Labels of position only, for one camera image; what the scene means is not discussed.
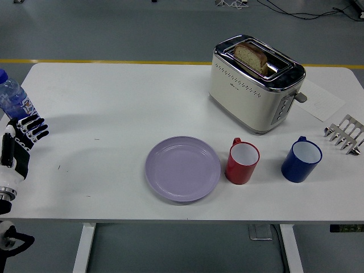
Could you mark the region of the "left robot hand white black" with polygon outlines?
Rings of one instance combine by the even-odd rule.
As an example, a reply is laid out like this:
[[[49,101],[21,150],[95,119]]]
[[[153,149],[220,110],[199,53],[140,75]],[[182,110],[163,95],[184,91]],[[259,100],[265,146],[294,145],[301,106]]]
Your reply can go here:
[[[2,187],[14,188],[26,179],[30,150],[48,134],[48,125],[38,114],[10,119],[1,137]]]

